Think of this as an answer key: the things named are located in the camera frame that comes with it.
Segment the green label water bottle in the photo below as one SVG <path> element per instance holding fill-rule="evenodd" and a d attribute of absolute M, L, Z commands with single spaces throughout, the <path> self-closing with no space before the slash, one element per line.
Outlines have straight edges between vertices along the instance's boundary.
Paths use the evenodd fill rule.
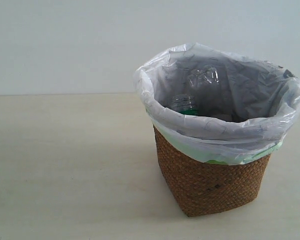
<path fill-rule="evenodd" d="M 198 116 L 199 109 L 197 102 L 192 95 L 175 95 L 170 103 L 170 109 L 183 115 Z"/>

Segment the white plastic bin liner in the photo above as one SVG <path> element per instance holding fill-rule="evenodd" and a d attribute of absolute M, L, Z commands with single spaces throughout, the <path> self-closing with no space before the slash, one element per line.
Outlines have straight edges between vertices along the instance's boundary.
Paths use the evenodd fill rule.
<path fill-rule="evenodd" d="M 217 68 L 220 90 L 199 100 L 186 78 L 206 65 Z M 300 114 L 300 81 L 288 69 L 199 43 L 157 54 L 135 71 L 133 82 L 154 127 L 202 163 L 245 165 L 271 154 Z M 179 94 L 195 98 L 198 115 L 170 109 Z"/>

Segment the brown woven wicker basket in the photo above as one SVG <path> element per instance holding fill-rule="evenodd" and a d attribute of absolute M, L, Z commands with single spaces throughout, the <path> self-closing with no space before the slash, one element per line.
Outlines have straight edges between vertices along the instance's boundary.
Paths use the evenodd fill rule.
<path fill-rule="evenodd" d="M 244 165 L 199 162 L 153 129 L 158 165 L 180 209 L 188 217 L 229 211 L 254 201 L 270 155 Z"/>

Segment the red label clear bottle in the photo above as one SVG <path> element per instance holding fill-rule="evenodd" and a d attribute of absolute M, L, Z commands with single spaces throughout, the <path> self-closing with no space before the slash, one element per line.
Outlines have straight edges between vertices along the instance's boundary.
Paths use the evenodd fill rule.
<path fill-rule="evenodd" d="M 220 90 L 218 69 L 213 65 L 192 69 L 186 77 L 188 91 L 200 101 L 211 98 Z"/>

